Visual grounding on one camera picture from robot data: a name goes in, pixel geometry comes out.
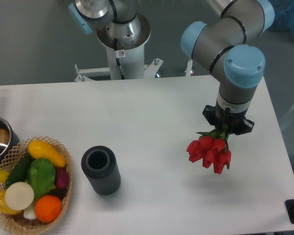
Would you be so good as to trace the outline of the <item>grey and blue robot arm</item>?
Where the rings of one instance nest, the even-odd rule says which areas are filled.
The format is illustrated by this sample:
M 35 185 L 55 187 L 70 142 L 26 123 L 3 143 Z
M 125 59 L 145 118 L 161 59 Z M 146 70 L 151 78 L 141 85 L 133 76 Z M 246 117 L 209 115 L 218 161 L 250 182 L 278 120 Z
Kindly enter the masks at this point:
M 220 83 L 215 106 L 203 110 L 209 124 L 225 137 L 249 133 L 254 123 L 245 115 L 266 62 L 248 41 L 271 26 L 274 9 L 267 0 L 211 0 L 209 5 L 220 20 L 213 26 L 192 23 L 182 34 L 181 49 Z M 111 79 L 146 77 L 144 46 L 151 28 L 134 1 L 74 0 L 68 8 L 80 29 L 96 32 L 106 48 Z

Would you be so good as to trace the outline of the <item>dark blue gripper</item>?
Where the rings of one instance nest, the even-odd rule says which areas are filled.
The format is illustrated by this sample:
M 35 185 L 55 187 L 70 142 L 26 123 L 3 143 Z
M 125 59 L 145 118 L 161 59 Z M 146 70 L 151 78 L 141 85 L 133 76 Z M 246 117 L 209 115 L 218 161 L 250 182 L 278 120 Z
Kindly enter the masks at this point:
M 226 125 L 229 134 L 243 135 L 250 133 L 254 127 L 254 122 L 246 119 L 246 112 L 245 110 L 240 113 L 234 113 L 229 107 L 223 109 L 216 104 L 215 106 L 206 105 L 203 110 L 203 116 L 217 130 Z

